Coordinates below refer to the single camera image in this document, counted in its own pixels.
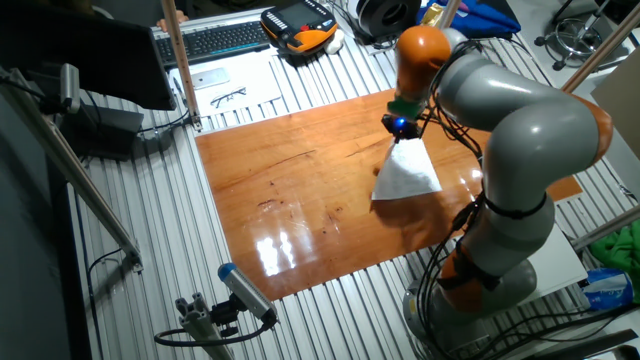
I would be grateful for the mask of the person's hand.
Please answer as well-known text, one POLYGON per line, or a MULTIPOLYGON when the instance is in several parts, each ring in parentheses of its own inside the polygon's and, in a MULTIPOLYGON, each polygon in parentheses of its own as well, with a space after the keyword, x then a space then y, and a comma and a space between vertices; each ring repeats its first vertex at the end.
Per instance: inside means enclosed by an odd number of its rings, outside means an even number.
MULTIPOLYGON (((189 17, 182 11, 182 10, 177 10, 176 11, 176 19, 178 21, 179 24, 186 22, 189 20, 189 17)), ((159 27, 163 32, 167 32, 168 31, 168 25, 167 25, 167 21, 165 19, 160 19, 156 22, 156 26, 159 27)))

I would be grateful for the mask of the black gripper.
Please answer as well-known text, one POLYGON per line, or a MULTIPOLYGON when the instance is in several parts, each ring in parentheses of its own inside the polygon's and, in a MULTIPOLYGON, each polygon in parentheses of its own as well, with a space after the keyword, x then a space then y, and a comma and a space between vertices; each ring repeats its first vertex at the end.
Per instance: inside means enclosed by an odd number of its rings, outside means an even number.
POLYGON ((385 129, 393 135, 393 141, 411 140, 422 136, 422 129, 414 119, 386 114, 381 120, 385 129))

